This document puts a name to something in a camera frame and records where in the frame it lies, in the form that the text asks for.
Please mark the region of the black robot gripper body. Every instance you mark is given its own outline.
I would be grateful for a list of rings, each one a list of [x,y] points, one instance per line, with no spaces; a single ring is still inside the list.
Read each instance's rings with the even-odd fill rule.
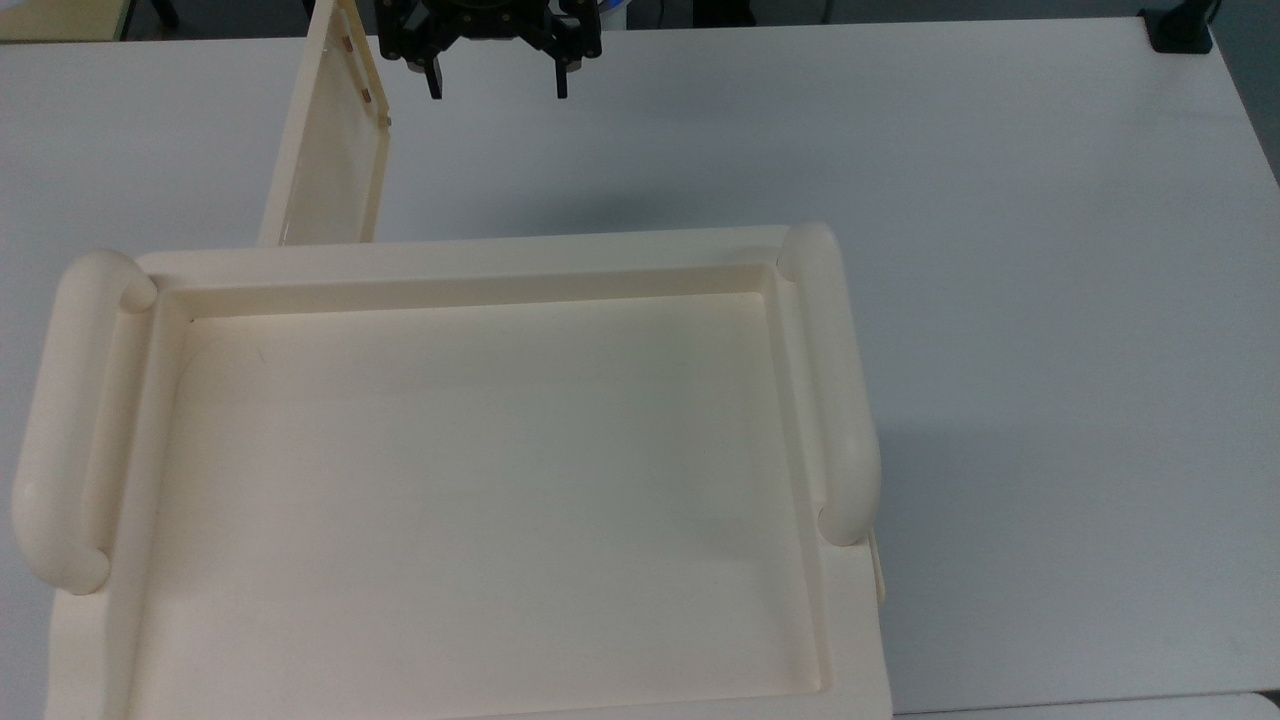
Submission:
[[[594,1],[379,1],[378,42],[385,59],[430,61],[465,38],[521,40],[554,61],[602,55]]]

